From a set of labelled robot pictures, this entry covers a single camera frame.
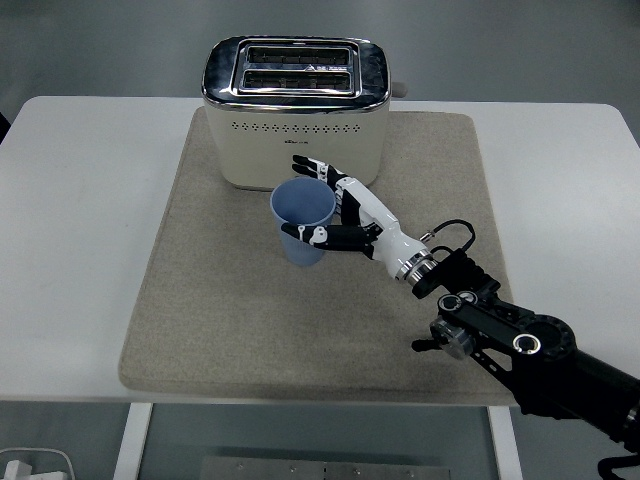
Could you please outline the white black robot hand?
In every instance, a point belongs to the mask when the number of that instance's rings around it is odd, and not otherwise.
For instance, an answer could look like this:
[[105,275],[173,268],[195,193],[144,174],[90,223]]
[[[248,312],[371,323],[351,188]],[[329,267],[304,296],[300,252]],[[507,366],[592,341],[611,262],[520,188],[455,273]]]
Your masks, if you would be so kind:
[[334,166],[301,155],[292,169],[324,182],[333,191],[338,225],[304,226],[286,223],[281,230],[317,249],[361,252],[386,266],[397,280],[416,282],[436,262],[427,247],[406,235],[399,220],[363,183]]

